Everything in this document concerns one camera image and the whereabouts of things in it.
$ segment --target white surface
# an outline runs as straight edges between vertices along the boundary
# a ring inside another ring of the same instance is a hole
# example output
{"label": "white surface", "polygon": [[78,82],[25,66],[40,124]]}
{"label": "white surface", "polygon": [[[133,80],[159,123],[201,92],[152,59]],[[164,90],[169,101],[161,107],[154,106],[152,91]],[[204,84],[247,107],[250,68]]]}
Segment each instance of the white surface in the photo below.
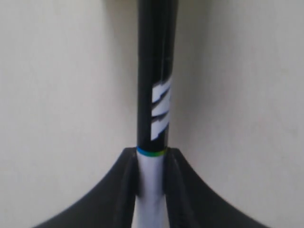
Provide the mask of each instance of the white surface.
{"label": "white surface", "polygon": [[[170,145],[254,218],[304,227],[304,1],[180,1]],[[0,1],[0,227],[91,189],[136,141],[136,1]]]}
{"label": "white surface", "polygon": [[136,197],[138,227],[164,227],[163,158],[147,157],[137,152],[140,174],[140,190]]}

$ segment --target white wall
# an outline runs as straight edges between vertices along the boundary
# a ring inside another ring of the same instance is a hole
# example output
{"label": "white wall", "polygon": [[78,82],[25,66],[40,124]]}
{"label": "white wall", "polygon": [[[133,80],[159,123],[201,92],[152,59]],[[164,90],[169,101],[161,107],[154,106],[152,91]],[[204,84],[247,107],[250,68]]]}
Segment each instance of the white wall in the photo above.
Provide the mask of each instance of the white wall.
{"label": "white wall", "polygon": [[[304,226],[304,1],[180,1],[170,145],[221,196]],[[136,2],[0,1],[0,227],[90,190],[136,143]]]}

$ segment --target black plastic part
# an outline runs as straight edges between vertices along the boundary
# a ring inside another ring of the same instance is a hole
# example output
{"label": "black plastic part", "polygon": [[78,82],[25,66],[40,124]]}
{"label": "black plastic part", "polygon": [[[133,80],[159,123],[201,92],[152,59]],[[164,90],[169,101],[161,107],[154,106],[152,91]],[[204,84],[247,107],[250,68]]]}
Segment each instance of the black plastic part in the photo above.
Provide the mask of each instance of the black plastic part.
{"label": "black plastic part", "polygon": [[164,181],[171,228],[266,228],[217,195],[178,149],[167,152]]}
{"label": "black plastic part", "polygon": [[130,228],[138,186],[135,148],[126,148],[81,200],[36,228]]}
{"label": "black plastic part", "polygon": [[152,88],[172,74],[177,9],[177,0],[138,0],[137,146],[145,151],[167,147],[168,126],[151,140]]}

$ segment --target black shaft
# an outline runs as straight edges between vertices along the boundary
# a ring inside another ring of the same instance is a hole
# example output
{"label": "black shaft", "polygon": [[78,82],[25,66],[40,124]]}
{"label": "black shaft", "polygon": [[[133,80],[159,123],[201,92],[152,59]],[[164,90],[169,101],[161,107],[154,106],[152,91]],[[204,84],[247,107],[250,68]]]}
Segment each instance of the black shaft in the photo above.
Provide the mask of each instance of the black shaft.
{"label": "black shaft", "polygon": [[178,0],[138,0],[137,146],[167,147]]}

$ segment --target white graphic logo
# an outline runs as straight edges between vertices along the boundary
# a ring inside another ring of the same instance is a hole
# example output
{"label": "white graphic logo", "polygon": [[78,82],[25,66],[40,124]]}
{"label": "white graphic logo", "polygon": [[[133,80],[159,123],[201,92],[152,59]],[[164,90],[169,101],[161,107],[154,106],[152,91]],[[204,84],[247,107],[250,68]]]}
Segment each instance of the white graphic logo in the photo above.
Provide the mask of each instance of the white graphic logo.
{"label": "white graphic logo", "polygon": [[164,115],[163,118],[158,118],[151,124],[151,140],[154,140],[162,133],[169,124],[169,109],[171,97],[171,78],[164,84],[156,85],[152,89],[152,103],[160,100],[160,102],[152,109],[152,117]]}

